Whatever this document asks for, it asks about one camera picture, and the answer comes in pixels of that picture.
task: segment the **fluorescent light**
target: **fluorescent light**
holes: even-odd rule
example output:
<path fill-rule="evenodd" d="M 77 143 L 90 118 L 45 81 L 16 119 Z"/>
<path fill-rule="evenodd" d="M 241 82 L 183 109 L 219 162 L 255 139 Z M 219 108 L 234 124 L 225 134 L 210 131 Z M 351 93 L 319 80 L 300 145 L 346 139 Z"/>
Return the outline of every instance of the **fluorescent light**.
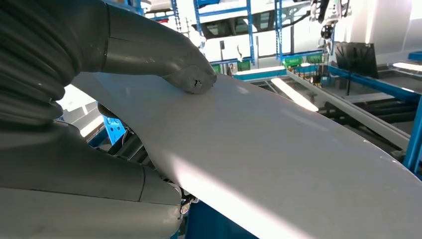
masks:
<path fill-rule="evenodd" d="M 409 63 L 394 63 L 393 66 L 408 70 L 414 70 L 414 71 L 422 71 L 422 65 L 415 65 L 415 64 L 409 64 Z"/>
<path fill-rule="evenodd" d="M 318 107 L 314 106 L 310 101 L 308 101 L 305 97 L 295 91 L 292 87 L 287 85 L 284 81 L 280 78 L 271 79 L 271 82 L 276 85 L 281 91 L 283 91 L 290 99 L 292 99 L 296 104 L 302 106 L 303 108 L 317 112 Z"/>
<path fill-rule="evenodd" d="M 246 25 L 249 24 L 249 21 L 247 18 L 244 18 L 243 21 L 246 23 Z M 258 30 L 256 29 L 256 27 L 252 24 L 252 32 L 257 32 Z"/>
<path fill-rule="evenodd" d="M 412 1 L 412 12 L 410 13 L 410 20 L 422 19 L 422 1 L 413 0 Z"/>
<path fill-rule="evenodd" d="M 404 87 L 402 87 L 402 90 L 409 91 L 409 92 L 412 92 L 412 93 L 414 93 L 414 92 L 415 92 L 415 91 L 413 91 L 413 90 L 411 90 L 411 89 L 404 88 Z"/>
<path fill-rule="evenodd" d="M 83 129 L 81 129 L 81 135 L 82 137 L 86 137 L 88 134 L 90 134 L 94 129 L 96 129 L 98 126 L 100 126 L 101 123 L 103 123 L 103 116 L 98 116 L 93 120 L 91 123 L 89 123 L 87 126 L 85 126 Z"/>

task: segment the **industrial robot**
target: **industrial robot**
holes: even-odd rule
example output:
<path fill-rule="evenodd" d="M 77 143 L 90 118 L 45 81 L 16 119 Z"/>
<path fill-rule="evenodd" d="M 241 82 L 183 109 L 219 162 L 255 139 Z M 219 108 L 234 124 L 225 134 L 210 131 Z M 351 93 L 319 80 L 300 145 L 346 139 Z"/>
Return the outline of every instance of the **industrial robot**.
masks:
<path fill-rule="evenodd" d="M 420 237 L 410 171 L 180 33 L 100 0 L 2 0 L 0 36 L 2 238 L 166 239 L 198 199 L 262 239 Z M 56 120 L 70 83 L 122 121 L 117 146 Z"/>

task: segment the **black panel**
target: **black panel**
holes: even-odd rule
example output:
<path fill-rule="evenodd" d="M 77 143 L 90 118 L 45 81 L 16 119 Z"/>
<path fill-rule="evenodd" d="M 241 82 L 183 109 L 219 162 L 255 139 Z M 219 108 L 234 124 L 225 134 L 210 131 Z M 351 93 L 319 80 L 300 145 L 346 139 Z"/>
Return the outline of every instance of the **black panel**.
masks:
<path fill-rule="evenodd" d="M 335 42 L 335 56 L 340 69 L 378 78 L 374 44 Z"/>

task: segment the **blue steel rack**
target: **blue steel rack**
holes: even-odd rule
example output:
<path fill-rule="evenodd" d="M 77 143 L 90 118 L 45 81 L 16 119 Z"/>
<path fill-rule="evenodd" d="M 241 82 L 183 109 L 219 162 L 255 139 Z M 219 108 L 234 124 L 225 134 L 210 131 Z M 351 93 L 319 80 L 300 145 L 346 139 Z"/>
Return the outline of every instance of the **blue steel rack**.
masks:
<path fill-rule="evenodd" d="M 249 32 L 249 48 L 250 48 L 250 55 L 251 55 L 251 63 L 255 65 L 255 51 L 254 51 L 254 44 L 253 44 L 253 30 L 252 30 L 252 11 L 251 11 L 251 0 L 246 0 L 246 6 L 244 7 L 236 7 L 231 9 L 213 11 L 213 12 L 204 12 L 199 13 L 199 1 L 194 0 L 194 9 L 195 9 L 195 18 L 197 21 L 197 31 L 201 36 L 204 36 L 201 28 L 201 16 L 212 16 L 212 15 L 219 15 L 223 13 L 231 13 L 237 11 L 247 11 L 248 13 L 248 32 Z M 201 51 L 203 52 L 204 44 L 201 43 Z"/>
<path fill-rule="evenodd" d="M 141 0 L 132 0 L 134 5 L 136 6 L 135 9 L 139 15 L 144 16 L 144 9 L 141 7 Z"/>
<path fill-rule="evenodd" d="M 409 54 L 410 60 L 421 60 L 422 52 L 415 52 Z M 403 165 L 412 173 L 422 180 L 422 176 L 418 175 L 419 163 L 422 157 L 422 97 L 419 93 L 405 90 L 386 82 L 374 79 L 371 77 L 364 77 L 357 74 L 350 74 L 347 71 L 338 69 L 333 66 L 328 67 L 328 71 L 333 75 L 349 78 L 351 81 L 357 82 L 361 85 L 370 87 L 372 89 L 381 91 L 388 95 L 394 96 L 397 99 L 404 101 L 418 102 L 418 109 L 414 120 L 412 134 L 406 150 L 405 160 Z"/>
<path fill-rule="evenodd" d="M 408 56 L 409 60 L 422 62 L 422 51 L 412 52 Z M 422 97 L 419 99 L 418 109 L 413 124 L 412 134 L 409 140 L 409 145 L 406 150 L 406 157 L 403 165 L 414 173 L 419 179 L 422 176 L 418 175 L 418 167 L 422 157 Z"/>
<path fill-rule="evenodd" d="M 281 48 L 281 30 L 283 29 L 283 10 L 282 0 L 274 0 L 274 20 L 275 20 L 275 31 L 276 31 L 276 59 L 280 59 L 282 62 L 283 49 Z"/>

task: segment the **assembly line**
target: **assembly line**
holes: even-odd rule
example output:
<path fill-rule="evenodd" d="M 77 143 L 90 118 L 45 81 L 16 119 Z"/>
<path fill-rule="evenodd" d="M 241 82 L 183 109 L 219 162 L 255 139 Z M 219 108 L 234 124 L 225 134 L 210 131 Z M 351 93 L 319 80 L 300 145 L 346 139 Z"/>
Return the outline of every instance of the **assembly line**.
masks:
<path fill-rule="evenodd" d="M 420 7 L 0 1 L 0 237 L 420 238 Z"/>

